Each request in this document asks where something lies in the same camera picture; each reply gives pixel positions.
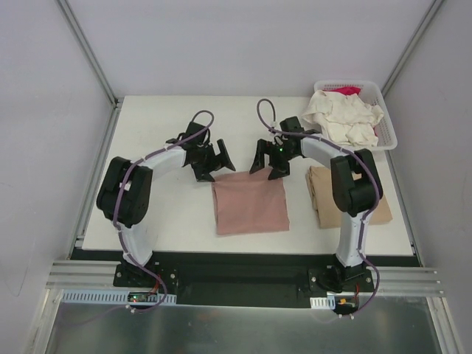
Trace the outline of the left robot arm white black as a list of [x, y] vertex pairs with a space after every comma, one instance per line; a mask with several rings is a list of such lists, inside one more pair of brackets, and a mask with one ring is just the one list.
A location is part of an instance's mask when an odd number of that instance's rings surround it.
[[165, 174], [190, 166], [197, 182], [213, 182], [212, 176], [222, 168], [234, 171], [226, 145], [216, 142], [219, 153], [210, 142], [175, 141], [161, 150], [136, 161], [113, 158], [100, 186], [96, 205], [112, 222], [123, 250], [123, 259], [133, 265], [131, 279], [141, 287], [151, 285], [155, 268], [148, 264], [153, 255], [153, 241], [145, 225], [153, 182]]

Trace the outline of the aluminium frame post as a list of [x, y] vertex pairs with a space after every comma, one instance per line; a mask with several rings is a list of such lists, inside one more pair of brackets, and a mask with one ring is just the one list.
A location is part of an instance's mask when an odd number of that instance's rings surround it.
[[59, 11], [61, 12], [67, 26], [72, 32], [74, 39], [77, 42], [77, 45], [80, 48], [80, 51], [83, 53], [84, 58], [86, 59], [87, 64], [89, 65], [91, 72], [95, 76], [100, 88], [102, 89], [108, 103], [116, 108], [120, 104], [118, 96], [115, 94], [114, 90], [109, 83], [108, 78], [103, 71], [102, 66], [100, 65], [97, 56], [92, 49], [91, 44], [89, 43], [86, 34], [78, 21], [77, 16], [74, 13], [72, 6], [67, 0], [55, 0], [56, 5], [58, 6]]
[[446, 3], [446, 0], [431, 1], [427, 10], [420, 19], [420, 22], [413, 31], [412, 36], [408, 40], [403, 51], [395, 62], [395, 65], [393, 66], [388, 78], [386, 79], [386, 82], [384, 83], [381, 89], [381, 93], [384, 97], [388, 95], [394, 84], [397, 82], [402, 71], [405, 69], [407, 63], [409, 62], [410, 57], [414, 54], [416, 48], [426, 35], [430, 26], [433, 24], [438, 13], [441, 11], [441, 9]]

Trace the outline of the cream crumpled t shirt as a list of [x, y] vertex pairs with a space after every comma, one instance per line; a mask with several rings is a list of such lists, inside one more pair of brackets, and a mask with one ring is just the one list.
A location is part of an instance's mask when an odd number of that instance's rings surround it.
[[384, 110], [365, 103], [357, 94], [317, 90], [302, 118], [319, 125], [323, 137], [337, 145], [371, 148], [378, 145], [375, 126], [384, 118]]

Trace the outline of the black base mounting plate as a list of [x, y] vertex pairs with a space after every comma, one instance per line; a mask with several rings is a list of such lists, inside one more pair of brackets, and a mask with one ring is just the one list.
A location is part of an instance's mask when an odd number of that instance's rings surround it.
[[113, 284], [156, 287], [180, 305], [308, 308], [333, 289], [368, 296], [375, 278], [366, 265], [343, 271], [332, 255], [156, 251], [144, 268], [121, 261]]

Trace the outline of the pink printed t shirt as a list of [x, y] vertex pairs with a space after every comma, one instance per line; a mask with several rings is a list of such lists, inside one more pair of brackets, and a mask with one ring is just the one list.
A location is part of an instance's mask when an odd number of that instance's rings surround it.
[[212, 182], [216, 233], [219, 236], [287, 232], [290, 228], [285, 187], [270, 180], [271, 170], [218, 176]]

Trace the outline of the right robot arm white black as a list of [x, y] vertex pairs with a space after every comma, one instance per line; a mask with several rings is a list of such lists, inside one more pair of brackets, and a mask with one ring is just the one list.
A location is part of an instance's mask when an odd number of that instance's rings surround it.
[[269, 165], [270, 180], [283, 178], [290, 174], [290, 160], [299, 156], [330, 170], [333, 200], [341, 212], [341, 229], [333, 264], [317, 277], [317, 282], [326, 291], [348, 291], [365, 274], [367, 228], [383, 196], [372, 153], [367, 149], [342, 148], [318, 133], [279, 132], [278, 137], [280, 142], [257, 140], [249, 172], [256, 173]]

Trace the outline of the right aluminium frame post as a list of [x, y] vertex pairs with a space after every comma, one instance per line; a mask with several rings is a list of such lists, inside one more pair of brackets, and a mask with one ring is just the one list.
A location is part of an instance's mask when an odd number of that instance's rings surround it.
[[384, 97], [388, 95], [394, 84], [397, 82], [402, 71], [405, 69], [407, 63], [409, 62], [410, 57], [414, 54], [416, 48], [426, 35], [430, 26], [433, 24], [438, 13], [441, 11], [441, 9], [446, 3], [446, 0], [431, 1], [427, 10], [420, 19], [420, 22], [413, 31], [412, 36], [408, 40], [403, 51], [395, 62], [395, 65], [393, 66], [388, 78], [386, 79], [386, 82], [384, 83], [381, 89], [381, 93]]

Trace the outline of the folded beige t shirt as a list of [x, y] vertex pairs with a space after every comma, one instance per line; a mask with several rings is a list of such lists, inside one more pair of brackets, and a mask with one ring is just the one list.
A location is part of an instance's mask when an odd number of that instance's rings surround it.
[[[330, 170], [326, 167], [310, 166], [305, 175], [313, 209], [321, 229], [341, 227], [341, 212], [333, 200]], [[370, 219], [372, 225], [383, 225], [392, 221], [392, 213], [384, 195]]]

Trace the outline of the magenta t shirt in basket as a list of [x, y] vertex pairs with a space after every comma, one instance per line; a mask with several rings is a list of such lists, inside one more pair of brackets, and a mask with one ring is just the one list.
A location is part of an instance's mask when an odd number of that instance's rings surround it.
[[340, 93], [345, 96], [350, 96], [350, 95], [359, 95], [361, 93], [361, 89], [359, 87], [355, 86], [342, 86], [339, 88], [331, 88], [331, 89], [324, 89], [326, 92], [335, 92], [335, 93]]

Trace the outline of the aluminium front rail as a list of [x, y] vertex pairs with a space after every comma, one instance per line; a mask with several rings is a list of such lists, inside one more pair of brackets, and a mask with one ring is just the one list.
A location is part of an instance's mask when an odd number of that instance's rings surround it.
[[[46, 287], [48, 289], [107, 289], [112, 281], [117, 261], [56, 260]], [[381, 296], [444, 297], [446, 295], [439, 274], [433, 268], [384, 267], [378, 268]]]

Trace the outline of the left aluminium frame post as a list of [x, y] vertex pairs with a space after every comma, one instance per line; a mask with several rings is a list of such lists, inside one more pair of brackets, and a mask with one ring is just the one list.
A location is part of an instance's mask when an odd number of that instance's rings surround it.
[[77, 42], [77, 45], [80, 48], [80, 51], [83, 53], [84, 58], [86, 59], [87, 64], [89, 65], [91, 72], [95, 76], [100, 88], [102, 89], [108, 103], [116, 108], [120, 104], [118, 96], [115, 94], [114, 90], [109, 83], [108, 78], [103, 71], [102, 66], [100, 65], [97, 56], [92, 49], [91, 44], [89, 43], [86, 34], [78, 21], [77, 16], [74, 13], [72, 6], [67, 0], [55, 0], [56, 5], [58, 6], [59, 11], [61, 12], [67, 26], [72, 32], [74, 39]]

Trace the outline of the white plastic laundry basket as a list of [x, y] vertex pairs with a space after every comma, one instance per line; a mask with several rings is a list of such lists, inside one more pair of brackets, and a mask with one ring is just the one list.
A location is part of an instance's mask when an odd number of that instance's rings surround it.
[[371, 147], [372, 151], [393, 150], [398, 145], [398, 140], [395, 134], [392, 121], [384, 97], [380, 88], [372, 81], [368, 80], [354, 80], [354, 79], [335, 79], [335, 80], [318, 80], [313, 85], [313, 90], [331, 91], [342, 87], [352, 86], [360, 89], [359, 98], [364, 103], [370, 105], [378, 105], [384, 112], [383, 118], [374, 127], [374, 132], [378, 138], [378, 143], [375, 147]]

